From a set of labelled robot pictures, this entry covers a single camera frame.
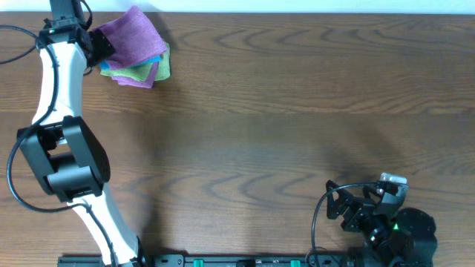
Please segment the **purple microfiber cloth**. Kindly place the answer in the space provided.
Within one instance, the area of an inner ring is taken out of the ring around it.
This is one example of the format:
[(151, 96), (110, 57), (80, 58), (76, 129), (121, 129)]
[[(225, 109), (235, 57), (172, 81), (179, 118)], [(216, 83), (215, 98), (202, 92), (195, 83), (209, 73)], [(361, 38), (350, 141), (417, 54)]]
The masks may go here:
[(138, 6), (132, 6), (118, 19), (100, 25), (95, 30), (101, 30), (116, 50), (106, 60), (134, 63), (167, 51), (166, 43), (157, 29)]

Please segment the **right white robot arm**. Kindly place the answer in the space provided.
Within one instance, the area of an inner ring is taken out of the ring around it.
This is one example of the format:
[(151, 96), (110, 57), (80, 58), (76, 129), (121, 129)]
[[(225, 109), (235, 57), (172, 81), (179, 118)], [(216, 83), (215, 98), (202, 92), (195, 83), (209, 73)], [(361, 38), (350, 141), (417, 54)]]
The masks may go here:
[(438, 243), (434, 218), (417, 208), (404, 208), (407, 179), (383, 173), (362, 187), (357, 197), (349, 185), (326, 183), (327, 218), (343, 217), (341, 228), (360, 233), (362, 248), (352, 248), (334, 266), (432, 266)]

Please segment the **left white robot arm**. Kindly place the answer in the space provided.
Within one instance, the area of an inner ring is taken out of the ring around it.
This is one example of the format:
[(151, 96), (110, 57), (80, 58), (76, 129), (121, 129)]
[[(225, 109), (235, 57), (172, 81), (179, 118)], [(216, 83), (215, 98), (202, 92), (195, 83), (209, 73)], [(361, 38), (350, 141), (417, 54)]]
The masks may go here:
[(13, 158), (24, 155), (48, 195), (62, 207), (46, 209), (15, 199), (40, 213), (73, 210), (99, 246), (96, 260), (59, 260), (61, 266), (150, 266), (139, 237), (127, 226), (109, 187), (111, 168), (105, 149), (82, 118), (82, 82), (115, 49), (82, 12), (84, 1), (50, 1), (53, 14), (35, 35), (43, 67), (42, 90), (31, 126), (17, 133), (7, 160), (7, 183), (13, 188)]

